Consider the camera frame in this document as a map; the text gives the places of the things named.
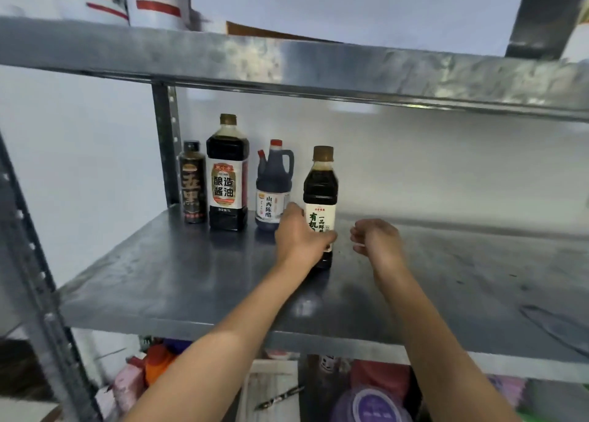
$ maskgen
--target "gold bottle cap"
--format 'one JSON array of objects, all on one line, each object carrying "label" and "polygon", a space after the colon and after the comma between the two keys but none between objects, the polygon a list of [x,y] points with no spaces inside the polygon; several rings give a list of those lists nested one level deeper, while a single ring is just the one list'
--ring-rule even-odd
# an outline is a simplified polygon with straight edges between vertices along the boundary
[{"label": "gold bottle cap", "polygon": [[221,113],[221,124],[225,124],[226,126],[236,126],[237,125],[237,116],[231,115],[229,113]]},{"label": "gold bottle cap", "polygon": [[332,146],[313,147],[313,161],[333,161]]}]

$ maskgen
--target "hand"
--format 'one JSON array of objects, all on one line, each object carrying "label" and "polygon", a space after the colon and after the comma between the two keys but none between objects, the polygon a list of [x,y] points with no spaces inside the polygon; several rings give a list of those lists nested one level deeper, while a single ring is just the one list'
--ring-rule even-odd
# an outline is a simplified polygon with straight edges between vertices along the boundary
[{"label": "hand", "polygon": [[300,267],[304,276],[321,259],[323,251],[337,239],[335,231],[316,233],[303,216],[303,209],[290,202],[275,233],[276,263],[278,265],[293,264]]},{"label": "hand", "polygon": [[367,256],[380,284],[407,272],[403,241],[399,231],[380,219],[362,219],[350,228],[354,251]]}]

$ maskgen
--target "shelf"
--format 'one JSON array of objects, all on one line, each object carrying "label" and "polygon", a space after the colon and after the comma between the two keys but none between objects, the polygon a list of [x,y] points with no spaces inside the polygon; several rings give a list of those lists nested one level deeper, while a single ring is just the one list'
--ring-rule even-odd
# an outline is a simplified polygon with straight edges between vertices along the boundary
[{"label": "shelf", "polygon": [[589,121],[589,65],[0,17],[0,64],[218,90]]},{"label": "shelf", "polygon": [[[271,348],[407,362],[368,261],[339,215],[333,266],[291,297],[266,340]],[[589,315],[589,242],[399,226],[410,265],[462,346],[487,373],[589,382],[589,357],[558,341],[562,326],[524,316],[537,306],[571,321]],[[242,233],[185,225],[165,211],[60,290],[72,327],[196,339],[243,299],[273,263],[271,236],[250,215]]]}]

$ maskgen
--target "person's left arm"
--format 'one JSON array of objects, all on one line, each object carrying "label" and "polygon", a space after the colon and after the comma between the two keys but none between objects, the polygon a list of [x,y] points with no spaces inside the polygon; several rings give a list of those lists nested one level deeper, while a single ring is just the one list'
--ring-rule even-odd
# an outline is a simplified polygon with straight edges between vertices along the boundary
[{"label": "person's left arm", "polygon": [[152,385],[125,422],[220,421],[285,301],[335,232],[315,233],[290,203],[276,231],[276,265],[210,333],[195,341]]}]

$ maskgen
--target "black pen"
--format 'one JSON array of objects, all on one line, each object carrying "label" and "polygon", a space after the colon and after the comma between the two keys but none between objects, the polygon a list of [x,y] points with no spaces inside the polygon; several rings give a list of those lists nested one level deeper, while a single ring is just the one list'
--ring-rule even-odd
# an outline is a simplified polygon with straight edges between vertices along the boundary
[{"label": "black pen", "polygon": [[262,402],[261,404],[259,404],[257,407],[254,408],[254,411],[266,410],[267,408],[270,408],[275,403],[282,402],[283,400],[286,400],[289,397],[300,393],[301,391],[303,391],[303,389],[305,389],[305,385],[299,385],[294,388],[291,388],[288,391],[286,391],[285,393],[279,394],[278,396],[271,398],[270,400],[268,400],[266,402]]}]

